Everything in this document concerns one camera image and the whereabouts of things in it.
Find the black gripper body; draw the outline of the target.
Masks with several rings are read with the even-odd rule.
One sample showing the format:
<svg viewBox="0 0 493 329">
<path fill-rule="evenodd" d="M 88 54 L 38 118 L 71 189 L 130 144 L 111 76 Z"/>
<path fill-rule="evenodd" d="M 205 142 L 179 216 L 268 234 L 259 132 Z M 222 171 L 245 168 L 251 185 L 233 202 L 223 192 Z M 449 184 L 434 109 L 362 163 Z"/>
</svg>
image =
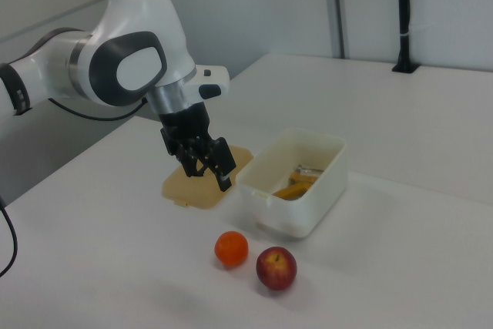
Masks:
<svg viewBox="0 0 493 329">
<path fill-rule="evenodd" d="M 208 133 L 210 118 L 203 102 L 175 113 L 159 114 L 162 137 L 168 153 L 172 156 L 179 148 L 193 150 L 203 156 L 209 149 L 212 138 Z"/>
</svg>

